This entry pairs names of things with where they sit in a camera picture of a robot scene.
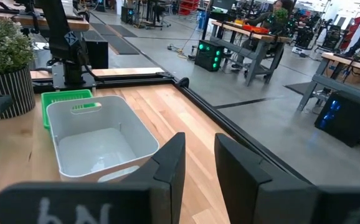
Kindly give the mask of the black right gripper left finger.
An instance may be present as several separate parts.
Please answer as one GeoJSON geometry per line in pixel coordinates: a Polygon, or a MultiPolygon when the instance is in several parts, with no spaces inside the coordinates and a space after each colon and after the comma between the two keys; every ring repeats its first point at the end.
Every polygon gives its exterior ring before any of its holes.
{"type": "Polygon", "coordinates": [[[179,224],[186,135],[114,183],[22,182],[0,191],[0,224],[179,224]]]}

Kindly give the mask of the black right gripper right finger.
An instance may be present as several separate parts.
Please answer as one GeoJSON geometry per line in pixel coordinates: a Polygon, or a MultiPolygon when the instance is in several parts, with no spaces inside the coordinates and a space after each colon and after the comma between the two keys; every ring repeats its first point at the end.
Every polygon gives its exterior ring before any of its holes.
{"type": "Polygon", "coordinates": [[[309,184],[225,134],[214,145],[231,224],[360,224],[360,187],[309,184]]]}

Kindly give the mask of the white plastic storage bin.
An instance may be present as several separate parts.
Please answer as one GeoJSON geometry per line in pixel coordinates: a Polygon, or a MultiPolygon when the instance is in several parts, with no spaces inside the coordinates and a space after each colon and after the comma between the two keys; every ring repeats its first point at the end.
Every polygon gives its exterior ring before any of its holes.
{"type": "Polygon", "coordinates": [[[63,181],[121,180],[160,148],[120,96],[60,101],[49,105],[46,112],[63,181]]]}

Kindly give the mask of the green plastic mesh basket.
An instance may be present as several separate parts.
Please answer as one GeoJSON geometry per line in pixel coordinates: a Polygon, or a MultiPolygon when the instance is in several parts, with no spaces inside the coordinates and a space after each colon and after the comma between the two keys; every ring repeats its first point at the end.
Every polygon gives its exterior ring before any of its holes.
{"type": "Polygon", "coordinates": [[[41,94],[42,116],[43,124],[46,130],[50,130],[49,118],[47,115],[47,107],[59,101],[79,100],[83,98],[92,98],[93,94],[88,89],[83,90],[69,90],[69,91],[55,91],[41,94]]]}

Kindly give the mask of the artificial plant in striped pot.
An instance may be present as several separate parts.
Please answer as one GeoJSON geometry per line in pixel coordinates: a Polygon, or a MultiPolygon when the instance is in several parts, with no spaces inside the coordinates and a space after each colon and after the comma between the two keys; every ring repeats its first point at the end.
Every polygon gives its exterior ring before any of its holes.
{"type": "Polygon", "coordinates": [[[21,32],[21,24],[0,18],[0,95],[9,95],[12,106],[0,119],[24,115],[36,105],[29,63],[34,59],[32,41],[21,32]]]}

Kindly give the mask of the computer tower blue lights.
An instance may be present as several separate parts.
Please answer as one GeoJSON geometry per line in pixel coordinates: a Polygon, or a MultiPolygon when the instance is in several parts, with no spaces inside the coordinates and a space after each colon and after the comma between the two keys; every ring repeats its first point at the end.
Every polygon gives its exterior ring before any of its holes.
{"type": "Polygon", "coordinates": [[[360,143],[360,97],[333,92],[319,113],[315,127],[349,147],[360,143]]]}

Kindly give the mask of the black floor mat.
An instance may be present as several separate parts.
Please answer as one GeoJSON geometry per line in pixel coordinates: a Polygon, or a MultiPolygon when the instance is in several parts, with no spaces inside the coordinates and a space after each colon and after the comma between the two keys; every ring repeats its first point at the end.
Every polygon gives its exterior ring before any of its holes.
{"type": "Polygon", "coordinates": [[[132,37],[136,38],[137,35],[126,29],[121,25],[109,25],[115,32],[119,33],[122,37],[132,37]]]}
{"type": "Polygon", "coordinates": [[[90,23],[90,27],[96,30],[101,35],[113,35],[116,36],[115,32],[109,29],[105,24],[90,23]]]}
{"type": "Polygon", "coordinates": [[[102,35],[102,37],[110,44],[113,51],[118,55],[139,55],[139,52],[121,37],[115,35],[102,35]]]}
{"type": "Polygon", "coordinates": [[[304,95],[307,88],[309,87],[309,85],[310,85],[310,82],[303,82],[303,83],[285,85],[285,88],[287,88],[299,95],[304,95]]]}

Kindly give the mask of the black computer tower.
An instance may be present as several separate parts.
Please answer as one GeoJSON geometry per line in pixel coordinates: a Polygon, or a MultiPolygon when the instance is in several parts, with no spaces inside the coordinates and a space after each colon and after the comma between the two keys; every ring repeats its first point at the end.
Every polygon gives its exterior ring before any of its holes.
{"type": "Polygon", "coordinates": [[[108,68],[108,42],[87,40],[88,60],[93,69],[108,68]]]}

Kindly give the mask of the wooden workbench grey legs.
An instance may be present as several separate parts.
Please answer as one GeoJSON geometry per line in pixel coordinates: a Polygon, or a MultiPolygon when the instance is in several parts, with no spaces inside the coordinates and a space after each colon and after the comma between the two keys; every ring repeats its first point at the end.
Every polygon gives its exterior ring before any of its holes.
{"type": "Polygon", "coordinates": [[[225,47],[230,53],[236,53],[251,60],[248,65],[239,63],[241,67],[247,70],[244,75],[246,84],[251,84],[257,76],[262,76],[264,82],[269,83],[279,65],[284,46],[290,39],[283,36],[253,33],[233,22],[212,21],[211,24],[210,41],[225,47]],[[242,34],[249,40],[256,40],[256,49],[246,49],[235,44],[237,34],[242,34]]]}
{"type": "Polygon", "coordinates": [[[341,71],[340,66],[342,64],[346,65],[346,68],[356,67],[360,68],[360,62],[353,60],[352,58],[346,58],[343,56],[336,55],[334,53],[323,53],[322,61],[317,68],[315,75],[312,77],[306,91],[303,94],[301,101],[297,107],[298,111],[303,111],[304,107],[308,103],[310,98],[317,98],[318,101],[326,101],[329,98],[329,93],[323,93],[323,91],[315,91],[315,88],[318,84],[323,85],[325,89],[330,89],[334,91],[344,91],[346,93],[352,94],[353,96],[360,97],[360,89],[355,88],[353,86],[347,85],[343,82],[339,82],[336,80],[338,73],[341,71]],[[334,77],[326,77],[323,75],[324,71],[328,66],[328,62],[332,60],[334,62],[338,62],[338,66],[335,68],[334,77]]]}

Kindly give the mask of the computer tower green lights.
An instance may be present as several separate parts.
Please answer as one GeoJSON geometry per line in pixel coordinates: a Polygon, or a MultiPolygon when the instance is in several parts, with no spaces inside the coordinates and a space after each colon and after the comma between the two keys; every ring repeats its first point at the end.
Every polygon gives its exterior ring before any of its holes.
{"type": "Polygon", "coordinates": [[[194,64],[209,72],[217,72],[223,58],[224,47],[210,40],[200,40],[194,64]]]}

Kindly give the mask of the orange tray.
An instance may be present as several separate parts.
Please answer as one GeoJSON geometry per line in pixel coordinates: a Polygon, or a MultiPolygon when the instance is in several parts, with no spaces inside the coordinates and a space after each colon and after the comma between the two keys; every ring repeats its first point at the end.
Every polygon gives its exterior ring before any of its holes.
{"type": "Polygon", "coordinates": [[[270,30],[266,29],[264,27],[256,27],[256,26],[251,26],[248,24],[244,24],[242,26],[243,30],[255,33],[255,34],[269,34],[270,30]]]}

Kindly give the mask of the person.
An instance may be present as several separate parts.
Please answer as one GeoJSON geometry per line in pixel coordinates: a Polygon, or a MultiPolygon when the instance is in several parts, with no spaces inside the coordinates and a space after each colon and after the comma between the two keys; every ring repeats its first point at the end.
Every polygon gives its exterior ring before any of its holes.
{"type": "Polygon", "coordinates": [[[290,17],[294,3],[292,0],[276,0],[273,3],[273,7],[271,11],[264,12],[263,14],[259,15],[255,19],[246,19],[245,23],[250,26],[258,26],[261,24],[261,27],[269,29],[271,24],[267,22],[267,19],[272,15],[275,14],[277,11],[287,11],[287,18],[290,17]]]}

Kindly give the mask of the red storage bins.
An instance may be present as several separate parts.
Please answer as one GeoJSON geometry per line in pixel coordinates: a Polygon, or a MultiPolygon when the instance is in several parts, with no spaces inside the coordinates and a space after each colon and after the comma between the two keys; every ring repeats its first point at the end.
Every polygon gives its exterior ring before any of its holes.
{"type": "Polygon", "coordinates": [[[180,16],[188,16],[190,13],[197,11],[199,0],[179,0],[178,14],[180,16]]]}

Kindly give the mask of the black aluminium table frame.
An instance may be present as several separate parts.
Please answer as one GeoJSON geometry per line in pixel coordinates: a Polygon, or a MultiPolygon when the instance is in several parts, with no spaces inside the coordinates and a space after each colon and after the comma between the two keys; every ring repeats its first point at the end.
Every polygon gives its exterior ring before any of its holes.
{"type": "Polygon", "coordinates": [[[98,70],[106,82],[94,94],[120,95],[160,144],[176,132],[186,134],[186,182],[218,183],[214,135],[224,133],[285,172],[304,180],[299,172],[214,109],[197,93],[160,68],[98,70]]]}

